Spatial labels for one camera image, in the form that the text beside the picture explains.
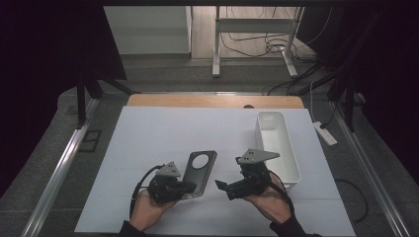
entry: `power strip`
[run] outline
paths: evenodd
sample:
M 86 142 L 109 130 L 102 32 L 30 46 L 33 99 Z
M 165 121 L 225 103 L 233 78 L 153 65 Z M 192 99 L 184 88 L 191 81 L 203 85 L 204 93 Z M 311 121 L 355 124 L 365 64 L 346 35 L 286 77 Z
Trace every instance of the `power strip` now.
M 320 127 L 321 126 L 320 121 L 314 122 L 313 125 L 315 128 L 315 131 L 317 131 L 317 134 L 319 134 L 321 138 L 323 138 L 324 142 L 326 142 L 328 146 L 338 143 L 338 141 L 332 136 L 332 134 L 330 134 L 330 132 L 326 128 Z

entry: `black sleeve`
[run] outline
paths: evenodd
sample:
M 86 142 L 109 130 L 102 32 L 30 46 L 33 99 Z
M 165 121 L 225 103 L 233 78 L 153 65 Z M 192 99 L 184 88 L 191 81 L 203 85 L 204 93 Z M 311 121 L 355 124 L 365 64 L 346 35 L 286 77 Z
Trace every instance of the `black sleeve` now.
M 144 232 L 135 229 L 128 221 L 124 221 L 123 227 L 121 228 L 120 237 L 145 237 L 147 236 Z
M 278 234 L 279 237 L 306 237 L 306 236 L 320 237 L 320 235 L 317 235 L 317 234 L 313 234 L 313 235 L 305 234 L 304 230 L 302 229 L 301 225 L 298 223 L 294 215 L 282 224 L 276 224 L 272 222 L 270 227 L 275 233 Z

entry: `wooden floor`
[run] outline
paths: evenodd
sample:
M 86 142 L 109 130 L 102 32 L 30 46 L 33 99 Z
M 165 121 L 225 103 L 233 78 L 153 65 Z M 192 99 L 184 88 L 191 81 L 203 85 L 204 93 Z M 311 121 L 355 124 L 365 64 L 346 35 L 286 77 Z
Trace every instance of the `wooden floor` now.
M 221 18 L 292 18 L 295 12 L 294 7 L 220 7 Z M 213 43 L 215 41 L 215 7 L 193 7 L 192 26 L 192 58 L 212 58 Z M 266 34 L 228 34 L 221 35 L 219 46 L 221 58 L 249 57 L 242 53 L 228 49 L 234 48 L 250 55 L 261 55 L 266 52 Z M 268 40 L 274 44 L 285 44 L 288 36 L 275 36 L 268 34 Z M 298 39 L 293 43 L 297 47 L 299 56 L 311 56 L 313 52 Z M 282 57 L 279 52 L 269 53 L 263 57 Z

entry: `white wall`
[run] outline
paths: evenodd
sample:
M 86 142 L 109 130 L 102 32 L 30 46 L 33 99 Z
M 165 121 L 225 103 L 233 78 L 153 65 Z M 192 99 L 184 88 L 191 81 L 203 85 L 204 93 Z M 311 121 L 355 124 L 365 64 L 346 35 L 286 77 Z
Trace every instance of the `white wall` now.
M 105 7 L 120 54 L 190 53 L 191 7 Z

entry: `white plastic bin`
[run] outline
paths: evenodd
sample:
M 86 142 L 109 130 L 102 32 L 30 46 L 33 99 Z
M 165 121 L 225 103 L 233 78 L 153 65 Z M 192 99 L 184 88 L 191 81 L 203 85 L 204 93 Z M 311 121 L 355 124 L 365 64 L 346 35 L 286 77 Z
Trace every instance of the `white plastic bin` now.
M 286 188 L 291 188 L 301 180 L 286 119 L 282 113 L 260 112 L 258 114 L 256 141 L 258 149 L 280 153 L 280 157 L 266 161 L 266 166 L 281 178 Z

